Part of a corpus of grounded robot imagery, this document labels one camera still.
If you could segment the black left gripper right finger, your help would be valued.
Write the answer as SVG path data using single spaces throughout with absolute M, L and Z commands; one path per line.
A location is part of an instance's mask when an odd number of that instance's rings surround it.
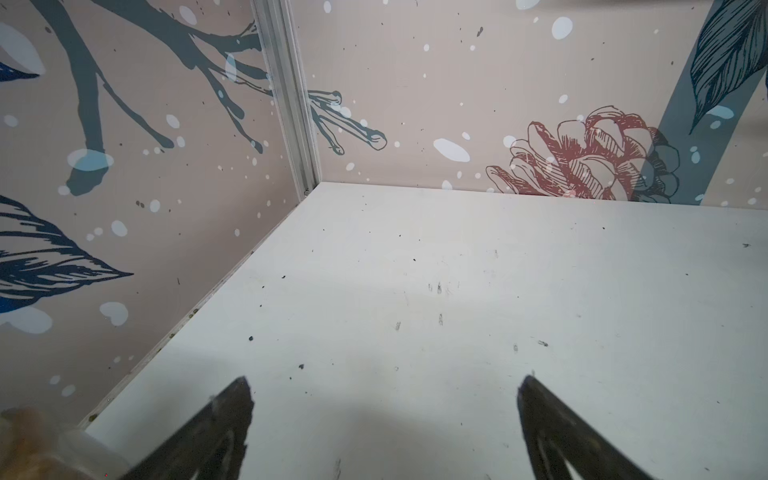
M 535 478 L 652 479 L 534 376 L 521 383 L 517 407 Z

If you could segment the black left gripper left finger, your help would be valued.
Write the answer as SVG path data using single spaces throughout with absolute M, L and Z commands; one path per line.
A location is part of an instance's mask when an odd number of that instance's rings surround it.
M 246 378 L 236 378 L 123 477 L 238 479 L 253 408 Z

